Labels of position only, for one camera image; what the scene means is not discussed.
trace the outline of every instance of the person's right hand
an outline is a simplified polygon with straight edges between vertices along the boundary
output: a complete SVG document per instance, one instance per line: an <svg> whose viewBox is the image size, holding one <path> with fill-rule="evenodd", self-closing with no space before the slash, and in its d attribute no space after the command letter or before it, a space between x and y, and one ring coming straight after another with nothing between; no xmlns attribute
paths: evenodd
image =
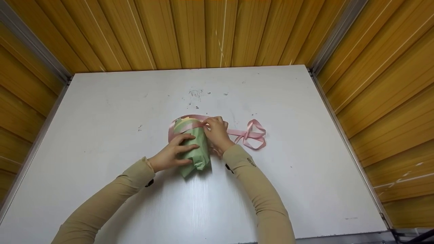
<svg viewBox="0 0 434 244"><path fill-rule="evenodd" d="M235 143L230 140L229 135L227 134L228 123L223 121L221 116L209 117L204 120L204 124L205 135L214 145L220 156L223 155L223 153L231 146L235 145Z"/></svg>

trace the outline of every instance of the wooden wall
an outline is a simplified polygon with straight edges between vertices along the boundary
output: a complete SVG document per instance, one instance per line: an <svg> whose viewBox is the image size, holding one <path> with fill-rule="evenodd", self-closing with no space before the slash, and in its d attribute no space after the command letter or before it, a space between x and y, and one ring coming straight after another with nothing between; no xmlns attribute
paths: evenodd
<svg viewBox="0 0 434 244"><path fill-rule="evenodd" d="M0 23L0 202L63 84Z"/></svg>
<svg viewBox="0 0 434 244"><path fill-rule="evenodd" d="M369 1L318 75L395 228L434 227L434 1Z"/></svg>
<svg viewBox="0 0 434 244"><path fill-rule="evenodd" d="M349 0L7 0L71 72L306 64Z"/></svg>

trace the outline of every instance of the ribbon bow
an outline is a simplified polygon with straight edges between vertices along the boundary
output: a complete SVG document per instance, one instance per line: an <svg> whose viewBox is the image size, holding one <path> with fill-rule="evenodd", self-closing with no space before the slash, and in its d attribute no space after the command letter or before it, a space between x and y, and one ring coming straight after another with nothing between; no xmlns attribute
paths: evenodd
<svg viewBox="0 0 434 244"><path fill-rule="evenodd" d="M193 122L190 123L188 125L186 125L185 127L183 127L180 130L180 133L175 134L174 133L174 128L175 128L175 122L178 119L184 119L186 117L189 118L193 118L193 119L197 119L199 121L197 122ZM204 116L204 115L197 115L197 114L190 114L190 115L184 115L182 117L179 117L178 119L172 121L172 123L170 124L169 127L169 142L177 135L182 134L184 132L186 132L189 129L193 129L193 128L198 128L198 127L203 127L203 123L202 121L206 120L207 118L209 118L209 116ZM253 132L253 126L256 126L256 128L258 128L258 130L260 130L261 132ZM241 131L241 130L235 130L235 129L228 129L227 133L229 135L237 135L237 138L234 140L234 143L237 144L241 138L243 139L243 145L245 145L246 147L252 149L252 150L259 150L263 147L266 146L266 142L265 142L265 138L264 135L266 134L266 130L264 129L264 127L262 127L261 123L259 123L256 119L252 119L248 122L247 124L247 130L246 131ZM248 138L257 140L259 142L262 142L262 144L255 148L252 145L250 145L250 143L247 141Z"/></svg>

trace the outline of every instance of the white tabletop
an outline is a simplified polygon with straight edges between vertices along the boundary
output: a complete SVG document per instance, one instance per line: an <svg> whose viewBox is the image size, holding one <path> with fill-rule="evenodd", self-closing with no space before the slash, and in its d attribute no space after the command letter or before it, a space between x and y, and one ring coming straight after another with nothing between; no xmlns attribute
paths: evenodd
<svg viewBox="0 0 434 244"><path fill-rule="evenodd" d="M296 238L385 231L375 204L304 66L76 74L0 225L2 243L49 243L86 199L167 144L182 115L253 118L267 146L247 149L275 186ZM255 242L251 202L217 158L176 170L130 198L97 243Z"/></svg>

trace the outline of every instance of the stain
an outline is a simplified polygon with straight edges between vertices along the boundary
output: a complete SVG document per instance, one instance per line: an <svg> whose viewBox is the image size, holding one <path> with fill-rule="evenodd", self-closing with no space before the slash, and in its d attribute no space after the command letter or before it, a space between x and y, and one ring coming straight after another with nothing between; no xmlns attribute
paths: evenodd
<svg viewBox="0 0 434 244"><path fill-rule="evenodd" d="M200 92L197 90L190 90L188 92L188 94L191 96L190 99L196 99L196 100L199 100L199 102L201 101L201 93L202 93L202 90Z"/></svg>

